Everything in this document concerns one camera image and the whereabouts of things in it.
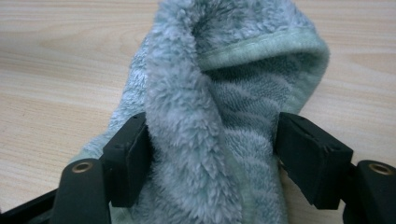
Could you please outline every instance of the wooden table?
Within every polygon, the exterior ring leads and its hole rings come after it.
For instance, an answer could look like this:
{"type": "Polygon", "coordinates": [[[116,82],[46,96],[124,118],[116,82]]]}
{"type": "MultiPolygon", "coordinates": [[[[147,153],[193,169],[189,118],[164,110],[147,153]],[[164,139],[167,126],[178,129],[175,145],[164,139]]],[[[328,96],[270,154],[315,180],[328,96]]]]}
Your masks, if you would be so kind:
{"type": "MultiPolygon", "coordinates": [[[[106,129],[157,1],[0,2],[0,206],[57,188],[106,129]]],[[[298,0],[332,52],[302,111],[363,159],[396,166],[396,2],[298,0]]],[[[290,223],[342,223],[283,176],[290,223]]]]}

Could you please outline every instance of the towel fold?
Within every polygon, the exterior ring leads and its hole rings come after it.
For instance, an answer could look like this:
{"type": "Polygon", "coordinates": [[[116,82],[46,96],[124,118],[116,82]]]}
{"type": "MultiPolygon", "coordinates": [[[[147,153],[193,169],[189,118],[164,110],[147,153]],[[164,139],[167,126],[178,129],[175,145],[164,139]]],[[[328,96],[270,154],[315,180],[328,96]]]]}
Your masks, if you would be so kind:
{"type": "Polygon", "coordinates": [[[325,72],[326,44],[289,0],[165,0],[133,58],[99,158],[146,111],[155,162],[113,223],[287,223],[272,153],[280,111],[298,113],[325,72]]]}

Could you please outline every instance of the towel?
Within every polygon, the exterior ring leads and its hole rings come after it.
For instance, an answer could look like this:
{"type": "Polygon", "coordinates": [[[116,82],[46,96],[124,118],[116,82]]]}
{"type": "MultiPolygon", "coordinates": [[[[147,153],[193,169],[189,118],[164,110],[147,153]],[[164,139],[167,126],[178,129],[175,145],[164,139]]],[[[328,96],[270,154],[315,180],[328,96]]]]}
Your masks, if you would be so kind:
{"type": "Polygon", "coordinates": [[[289,0],[164,0],[108,129],[74,158],[99,158],[145,111],[155,162],[113,223],[287,223],[273,155],[280,111],[298,113],[329,51],[289,0]]]}

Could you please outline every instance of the fuzzy towel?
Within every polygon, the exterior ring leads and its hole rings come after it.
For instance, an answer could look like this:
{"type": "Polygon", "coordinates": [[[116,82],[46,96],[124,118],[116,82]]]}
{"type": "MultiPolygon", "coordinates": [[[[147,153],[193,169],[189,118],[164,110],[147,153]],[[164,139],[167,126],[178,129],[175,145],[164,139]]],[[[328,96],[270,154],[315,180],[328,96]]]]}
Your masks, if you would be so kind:
{"type": "Polygon", "coordinates": [[[329,58],[289,0],[165,0],[134,56],[108,129],[75,160],[99,158],[146,111],[155,162],[138,203],[113,223],[287,223],[273,143],[329,58]]]}

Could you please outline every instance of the black plastic part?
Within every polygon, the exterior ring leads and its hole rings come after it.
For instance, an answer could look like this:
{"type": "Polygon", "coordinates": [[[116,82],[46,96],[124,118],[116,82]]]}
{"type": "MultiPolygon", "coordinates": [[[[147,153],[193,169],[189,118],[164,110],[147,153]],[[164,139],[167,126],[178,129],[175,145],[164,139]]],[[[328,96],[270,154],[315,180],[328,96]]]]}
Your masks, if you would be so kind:
{"type": "Polygon", "coordinates": [[[0,223],[49,223],[55,195],[56,189],[5,212],[0,216],[0,223]]]}
{"type": "Polygon", "coordinates": [[[146,114],[131,117],[103,149],[101,161],[111,173],[109,196],[115,207],[132,206],[149,174],[152,146],[146,114]]]}
{"type": "Polygon", "coordinates": [[[99,160],[75,161],[64,168],[50,223],[111,223],[99,160]]]}
{"type": "Polygon", "coordinates": [[[317,209],[337,209],[353,150],[303,117],[280,113],[275,154],[317,209]]]}
{"type": "Polygon", "coordinates": [[[369,223],[396,223],[396,169],[379,161],[360,161],[356,183],[369,223]]]}

